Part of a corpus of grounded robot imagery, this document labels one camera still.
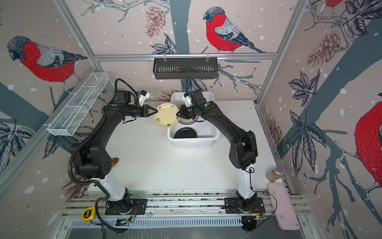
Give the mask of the yellow round plate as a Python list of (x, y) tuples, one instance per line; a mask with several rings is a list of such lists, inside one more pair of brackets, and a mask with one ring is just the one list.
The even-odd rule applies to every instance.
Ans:
[(157, 126), (162, 128), (171, 128), (179, 122), (177, 113), (179, 108), (172, 103), (163, 103), (159, 105), (156, 110), (158, 111), (154, 115), (154, 121)]

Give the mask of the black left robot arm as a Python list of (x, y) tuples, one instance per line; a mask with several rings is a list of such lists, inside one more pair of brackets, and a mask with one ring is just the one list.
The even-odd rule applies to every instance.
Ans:
[(102, 118), (91, 134), (71, 148), (68, 163), (70, 179), (78, 185), (95, 184), (106, 195), (107, 206), (129, 210), (132, 207), (129, 192), (111, 173), (112, 159), (106, 145), (120, 122), (126, 116), (137, 119), (152, 115), (151, 106), (144, 102), (150, 94), (144, 90), (132, 93), (117, 90), (102, 109)]

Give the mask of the black round plate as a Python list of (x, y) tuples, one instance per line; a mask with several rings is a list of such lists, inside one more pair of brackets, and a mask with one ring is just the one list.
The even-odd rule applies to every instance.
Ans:
[(183, 127), (176, 131), (174, 138), (197, 138), (197, 132), (191, 127)]

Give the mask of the orange sunburst plate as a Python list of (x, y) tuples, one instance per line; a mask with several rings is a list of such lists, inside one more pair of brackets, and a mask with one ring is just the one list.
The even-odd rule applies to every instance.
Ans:
[(193, 119), (185, 119), (185, 118), (179, 118), (179, 123), (184, 124), (184, 125), (190, 125), (195, 123), (196, 121)]

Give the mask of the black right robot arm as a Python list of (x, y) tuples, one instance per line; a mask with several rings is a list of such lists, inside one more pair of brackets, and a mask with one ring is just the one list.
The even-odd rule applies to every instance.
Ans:
[(184, 104), (181, 105), (177, 116), (185, 119), (194, 119), (199, 116), (213, 124), (229, 141), (229, 159), (232, 165), (241, 169), (239, 186), (237, 190), (237, 203), (244, 212), (255, 208), (257, 193), (252, 187), (251, 174), (253, 165), (258, 156), (255, 134), (245, 131), (232, 122), (213, 101), (207, 101), (201, 90), (185, 93), (182, 96)]

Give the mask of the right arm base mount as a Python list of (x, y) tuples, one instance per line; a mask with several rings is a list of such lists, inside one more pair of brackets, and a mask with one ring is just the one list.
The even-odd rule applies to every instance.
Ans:
[(224, 209), (227, 214), (265, 214), (263, 199), (258, 197), (257, 192), (254, 192), (251, 197), (245, 199), (237, 191), (236, 198), (224, 198), (224, 205), (222, 206), (222, 209)]

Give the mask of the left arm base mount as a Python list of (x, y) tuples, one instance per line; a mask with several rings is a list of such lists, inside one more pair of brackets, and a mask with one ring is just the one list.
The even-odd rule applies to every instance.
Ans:
[(121, 200), (107, 200), (105, 214), (108, 216), (144, 215), (147, 202), (147, 199), (131, 199), (129, 191), (126, 190)]

